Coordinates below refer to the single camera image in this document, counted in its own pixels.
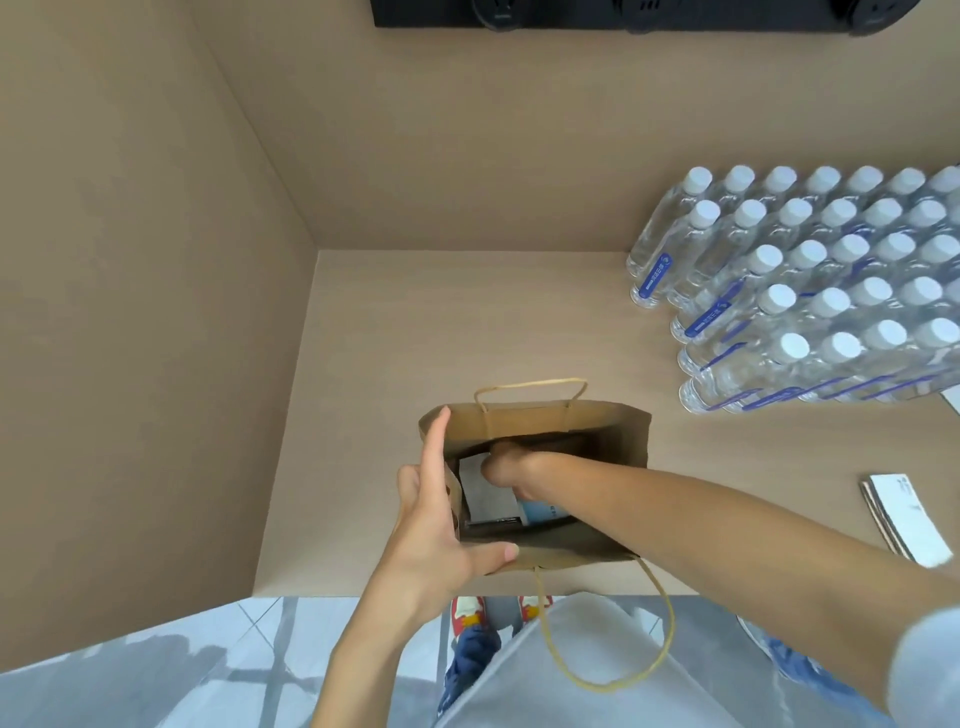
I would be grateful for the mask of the person's right hand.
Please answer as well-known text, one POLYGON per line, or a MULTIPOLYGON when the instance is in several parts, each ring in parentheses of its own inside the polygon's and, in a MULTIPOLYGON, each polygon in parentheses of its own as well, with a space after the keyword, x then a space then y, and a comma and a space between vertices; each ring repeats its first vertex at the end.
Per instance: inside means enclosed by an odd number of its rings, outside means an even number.
POLYGON ((481 463, 481 474, 491 485, 509 489, 525 502, 542 502, 549 494, 543 484, 544 453, 510 441, 495 442, 481 463))

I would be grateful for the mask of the person's left hand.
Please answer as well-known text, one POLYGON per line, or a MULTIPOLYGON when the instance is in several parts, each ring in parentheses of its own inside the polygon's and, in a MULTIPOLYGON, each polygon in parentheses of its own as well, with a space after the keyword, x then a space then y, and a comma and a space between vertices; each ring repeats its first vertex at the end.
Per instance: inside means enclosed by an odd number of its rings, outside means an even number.
POLYGON ((449 589, 454 598, 474 578, 457 578, 454 553, 462 542, 453 523, 444 457, 450 407, 441 407, 422 442, 417 465, 404 465, 396 486, 399 510, 375 576, 413 577, 415 584, 449 589))

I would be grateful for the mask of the brown paper bag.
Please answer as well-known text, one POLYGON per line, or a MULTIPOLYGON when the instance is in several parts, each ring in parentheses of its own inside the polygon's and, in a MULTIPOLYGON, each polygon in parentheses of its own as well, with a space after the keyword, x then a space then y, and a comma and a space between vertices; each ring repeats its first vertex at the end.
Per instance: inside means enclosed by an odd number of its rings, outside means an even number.
POLYGON ((550 516, 532 521, 528 516, 483 518, 463 484, 465 462, 487 455, 502 441, 533 449, 564 452, 614 465, 645 468, 652 415, 618 402, 583 399, 588 383, 578 377, 547 379, 478 389, 471 402, 452 403, 443 449, 444 477, 454 532, 466 544, 512 542, 520 547, 507 571, 533 575, 538 605, 544 606, 544 572, 581 566, 636 562, 665 603, 668 626, 663 645, 652 663, 640 672, 607 683, 593 683, 576 675, 558 650, 551 628, 552 615, 541 612, 541 633, 557 669, 572 684, 595 695, 609 695, 649 678, 666 661, 676 628, 676 615, 666 589, 638 554, 588 526, 574 516, 550 516), (551 401, 488 402, 487 394, 533 387, 577 384, 570 397, 551 401))

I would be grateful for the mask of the person's left forearm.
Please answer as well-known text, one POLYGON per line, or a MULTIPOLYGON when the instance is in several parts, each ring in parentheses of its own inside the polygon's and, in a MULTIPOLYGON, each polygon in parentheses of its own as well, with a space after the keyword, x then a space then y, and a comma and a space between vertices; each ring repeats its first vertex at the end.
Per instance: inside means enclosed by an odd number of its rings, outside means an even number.
POLYGON ((411 576, 373 577, 330 655, 309 728, 387 728, 402 651, 452 597, 411 576))

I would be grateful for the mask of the person's right forearm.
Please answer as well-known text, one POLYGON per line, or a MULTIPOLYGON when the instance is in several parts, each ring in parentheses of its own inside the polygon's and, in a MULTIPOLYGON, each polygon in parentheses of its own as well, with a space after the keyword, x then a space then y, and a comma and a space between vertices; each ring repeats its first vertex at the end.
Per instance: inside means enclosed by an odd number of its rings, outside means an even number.
POLYGON ((516 465, 516 488, 559 505, 882 707, 908 627, 956 597, 941 574, 719 484, 550 452, 523 454, 516 465))

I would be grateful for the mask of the blue and white box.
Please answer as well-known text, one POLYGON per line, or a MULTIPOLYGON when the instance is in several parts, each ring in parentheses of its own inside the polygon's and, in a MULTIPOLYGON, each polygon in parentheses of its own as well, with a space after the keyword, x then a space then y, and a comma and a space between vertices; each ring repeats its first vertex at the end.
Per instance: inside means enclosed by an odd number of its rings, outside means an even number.
POLYGON ((519 499, 517 506, 519 518, 524 528, 570 518, 570 513, 566 509, 544 501, 519 499))

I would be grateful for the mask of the group of clear water bottles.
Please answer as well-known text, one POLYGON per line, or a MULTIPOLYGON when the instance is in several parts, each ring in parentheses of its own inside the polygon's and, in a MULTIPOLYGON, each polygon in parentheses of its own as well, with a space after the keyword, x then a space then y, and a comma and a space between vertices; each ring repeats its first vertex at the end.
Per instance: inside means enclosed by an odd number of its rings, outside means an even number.
POLYGON ((695 166, 626 269, 636 306, 675 310, 690 412, 960 397, 960 163, 695 166))

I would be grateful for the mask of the stack of white folded bags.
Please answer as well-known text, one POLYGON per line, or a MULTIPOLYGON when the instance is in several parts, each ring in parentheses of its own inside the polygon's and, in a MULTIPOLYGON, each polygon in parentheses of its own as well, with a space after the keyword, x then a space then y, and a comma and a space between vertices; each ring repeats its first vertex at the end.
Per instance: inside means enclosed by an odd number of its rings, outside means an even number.
POLYGON ((954 560, 954 552, 906 474, 871 474, 858 485, 870 516, 891 552, 927 569, 937 569, 954 560))

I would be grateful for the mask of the black power strip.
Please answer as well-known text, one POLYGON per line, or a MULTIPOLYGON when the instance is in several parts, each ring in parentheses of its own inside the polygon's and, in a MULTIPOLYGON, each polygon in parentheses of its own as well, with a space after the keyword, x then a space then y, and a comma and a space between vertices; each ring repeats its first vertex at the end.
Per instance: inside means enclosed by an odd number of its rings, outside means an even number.
POLYGON ((383 29, 879 33, 921 0, 368 0, 383 29))

